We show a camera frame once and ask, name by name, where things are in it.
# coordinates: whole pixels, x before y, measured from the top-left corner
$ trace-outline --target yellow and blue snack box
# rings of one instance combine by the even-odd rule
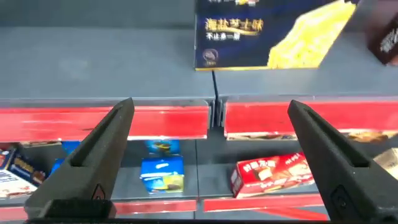
[[[197,0],[196,70],[317,68],[359,0]]]
[[[0,149],[0,198],[29,195],[46,177],[46,173],[31,164],[19,148]]]
[[[145,145],[150,154],[163,156],[180,154],[179,140],[146,140]]]
[[[143,159],[140,179],[150,194],[183,192],[183,159],[181,156]]]

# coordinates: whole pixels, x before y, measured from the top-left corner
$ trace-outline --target product packaging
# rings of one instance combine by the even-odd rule
[[[341,134],[357,142],[383,142],[398,136],[398,131],[377,131],[372,129],[341,129]],[[227,140],[266,141],[266,140],[297,140],[295,134],[275,133],[229,133]]]
[[[197,0],[195,69],[317,68],[358,0]]]
[[[398,13],[371,41],[369,49],[384,65],[398,66]]]
[[[146,140],[145,145],[150,154],[161,156],[180,154],[179,140]]]
[[[313,183],[311,170],[302,152],[238,162],[231,176],[236,198],[259,196]]]
[[[183,159],[181,156],[143,159],[140,178],[150,194],[183,192]]]
[[[398,180],[398,148],[391,148],[376,156],[374,161]]]
[[[69,155],[80,145],[80,141],[63,141],[61,144],[63,150]]]
[[[46,173],[28,162],[17,147],[0,150],[0,198],[29,195],[45,178]]]

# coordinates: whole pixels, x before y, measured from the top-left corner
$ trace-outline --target dark brown box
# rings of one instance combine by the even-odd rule
[[[366,33],[369,50],[384,65],[398,65],[398,1],[376,1]]]

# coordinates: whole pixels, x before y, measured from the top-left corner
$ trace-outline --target cheese flavor snack box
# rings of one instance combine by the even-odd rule
[[[195,69],[317,68],[359,0],[197,0]]]
[[[313,183],[311,170],[302,152],[238,162],[231,176],[236,198],[260,196]]]

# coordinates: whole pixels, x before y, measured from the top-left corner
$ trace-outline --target red shelf edge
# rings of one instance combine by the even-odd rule
[[[398,130],[398,101],[304,101],[337,129]],[[289,102],[227,102],[225,134],[293,134]]]
[[[277,195],[253,198],[214,198],[205,199],[205,212],[225,212],[234,210],[258,210],[268,208],[297,208],[323,206],[319,194]]]
[[[298,208],[269,208],[258,209],[256,212],[266,213],[269,215],[278,215],[285,218],[311,221],[327,221],[329,216],[323,213],[301,210]]]
[[[197,210],[196,200],[174,200],[153,202],[116,202],[117,215],[160,212],[194,212]],[[24,207],[0,207],[0,222],[26,220]]]
[[[110,109],[2,108],[0,142],[82,140]],[[208,106],[137,106],[129,138],[203,139],[209,112]]]

